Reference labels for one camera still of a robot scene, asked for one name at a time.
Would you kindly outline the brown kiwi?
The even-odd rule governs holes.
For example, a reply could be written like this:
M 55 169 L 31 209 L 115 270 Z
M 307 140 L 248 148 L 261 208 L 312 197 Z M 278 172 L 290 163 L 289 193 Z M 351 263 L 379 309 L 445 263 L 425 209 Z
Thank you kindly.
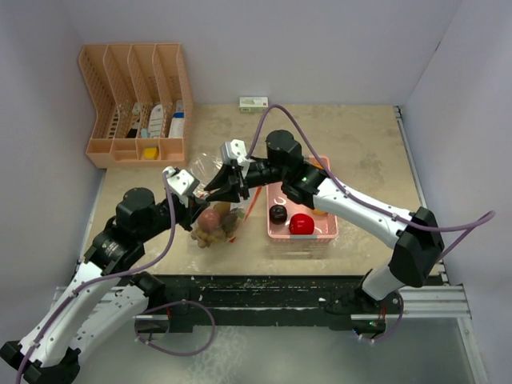
M 231 203 L 230 202 L 217 202 L 213 209 L 217 211 L 221 216 L 226 215 L 230 212 Z

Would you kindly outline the brown passion fruit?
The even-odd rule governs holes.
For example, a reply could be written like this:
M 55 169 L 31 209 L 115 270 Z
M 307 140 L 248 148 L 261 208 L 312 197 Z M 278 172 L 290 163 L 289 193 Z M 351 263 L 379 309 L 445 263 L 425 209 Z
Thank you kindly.
M 214 209 L 205 209 L 198 217 L 197 223 L 205 232 L 214 231 L 221 225 L 220 213 Z

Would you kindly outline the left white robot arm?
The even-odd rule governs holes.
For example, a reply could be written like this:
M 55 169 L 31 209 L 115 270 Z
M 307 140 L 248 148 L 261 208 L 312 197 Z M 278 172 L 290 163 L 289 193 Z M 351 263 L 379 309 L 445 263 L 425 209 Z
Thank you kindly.
M 134 264 L 147 241 L 177 226 L 191 230 L 208 205 L 192 193 L 168 190 L 156 202 L 147 188 L 127 191 L 57 303 L 24 338 L 2 346 L 15 381 L 72 383 L 114 326 L 143 311 L 159 312 L 167 302 L 164 283 Z

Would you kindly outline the brown longan bunch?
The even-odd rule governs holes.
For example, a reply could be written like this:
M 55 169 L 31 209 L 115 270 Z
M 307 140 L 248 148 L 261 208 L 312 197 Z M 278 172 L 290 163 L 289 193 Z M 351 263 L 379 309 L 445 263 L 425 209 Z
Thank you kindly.
M 217 228 L 211 232 L 204 231 L 199 227 L 195 228 L 191 233 L 191 238 L 196 241 L 199 248 L 208 248 L 223 240 L 224 232 Z

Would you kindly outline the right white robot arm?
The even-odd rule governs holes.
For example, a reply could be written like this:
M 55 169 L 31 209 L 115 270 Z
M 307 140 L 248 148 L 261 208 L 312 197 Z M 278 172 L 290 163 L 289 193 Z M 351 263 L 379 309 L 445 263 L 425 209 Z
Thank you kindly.
M 205 189 L 209 202 L 240 202 L 252 188 L 279 183 L 292 202 L 342 218 L 372 234 L 393 253 L 384 266 L 370 271 L 360 283 L 355 301 L 373 313 L 390 293 L 424 285 L 444 250 L 434 214 L 388 206 L 341 184 L 323 168 L 305 160 L 301 144 L 287 130 L 266 137 L 266 157 L 246 152 L 241 140 L 225 142 L 222 167 Z

